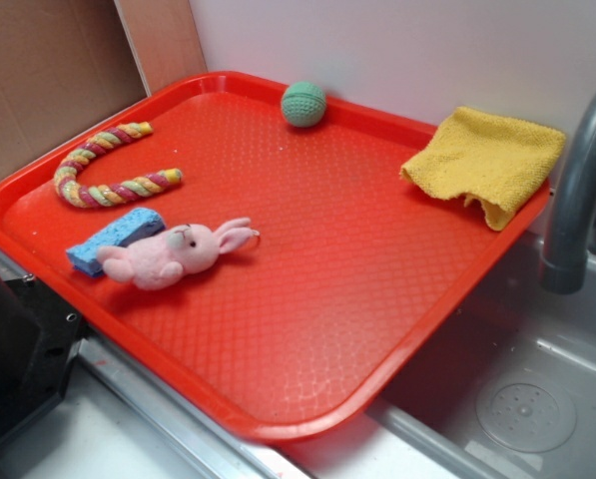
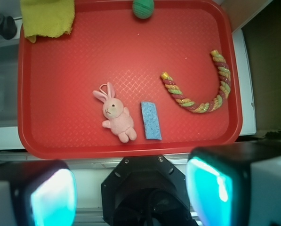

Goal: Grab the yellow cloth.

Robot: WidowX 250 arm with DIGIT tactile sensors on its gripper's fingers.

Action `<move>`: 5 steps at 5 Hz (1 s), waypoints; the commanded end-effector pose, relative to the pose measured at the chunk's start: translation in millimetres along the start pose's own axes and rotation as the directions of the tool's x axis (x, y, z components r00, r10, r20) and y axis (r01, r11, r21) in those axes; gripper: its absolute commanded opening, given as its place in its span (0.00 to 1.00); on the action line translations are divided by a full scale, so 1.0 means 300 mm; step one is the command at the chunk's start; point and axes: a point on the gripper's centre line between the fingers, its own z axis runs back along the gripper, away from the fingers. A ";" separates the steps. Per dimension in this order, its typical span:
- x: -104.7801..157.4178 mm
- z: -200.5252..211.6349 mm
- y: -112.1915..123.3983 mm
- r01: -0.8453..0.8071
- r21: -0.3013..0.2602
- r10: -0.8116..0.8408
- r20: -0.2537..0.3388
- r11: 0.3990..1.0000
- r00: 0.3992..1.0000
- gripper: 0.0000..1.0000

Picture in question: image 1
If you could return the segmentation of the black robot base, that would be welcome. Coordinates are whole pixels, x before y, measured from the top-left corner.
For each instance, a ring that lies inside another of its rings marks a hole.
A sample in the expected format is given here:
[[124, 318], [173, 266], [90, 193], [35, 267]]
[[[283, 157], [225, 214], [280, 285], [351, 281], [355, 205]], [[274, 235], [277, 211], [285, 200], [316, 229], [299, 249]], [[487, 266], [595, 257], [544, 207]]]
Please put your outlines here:
[[0, 277], [0, 446], [63, 400], [83, 326], [43, 281]]

